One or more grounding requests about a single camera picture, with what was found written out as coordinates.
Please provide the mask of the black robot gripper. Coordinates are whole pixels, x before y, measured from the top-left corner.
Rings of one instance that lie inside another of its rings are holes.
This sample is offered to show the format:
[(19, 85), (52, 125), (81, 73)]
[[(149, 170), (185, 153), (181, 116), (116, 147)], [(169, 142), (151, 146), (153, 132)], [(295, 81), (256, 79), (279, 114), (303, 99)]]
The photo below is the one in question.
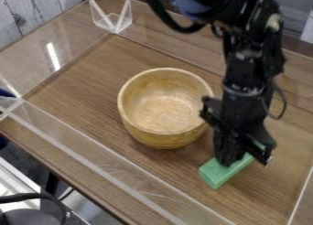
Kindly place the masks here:
[(213, 129), (213, 154), (221, 166), (228, 167), (244, 154), (267, 165), (276, 142), (263, 120), (272, 100), (274, 85), (255, 93), (231, 93), (223, 90), (221, 99), (201, 97), (200, 118)]

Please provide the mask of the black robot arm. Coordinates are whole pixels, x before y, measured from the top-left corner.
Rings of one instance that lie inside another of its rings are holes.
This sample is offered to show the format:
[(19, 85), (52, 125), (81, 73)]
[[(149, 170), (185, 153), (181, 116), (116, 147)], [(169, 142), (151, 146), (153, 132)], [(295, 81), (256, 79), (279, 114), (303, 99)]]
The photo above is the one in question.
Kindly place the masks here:
[(272, 96), (283, 91), (275, 76), (282, 73), (284, 56), (280, 47), (283, 20), (275, 0), (171, 0), (172, 7), (191, 24), (180, 25), (160, 0), (145, 0), (155, 15), (176, 32), (189, 34), (204, 26), (221, 38), (225, 72), (221, 98), (201, 98), (201, 119), (213, 129), (213, 152), (217, 163), (229, 166), (244, 155), (266, 165), (276, 147), (263, 127)]

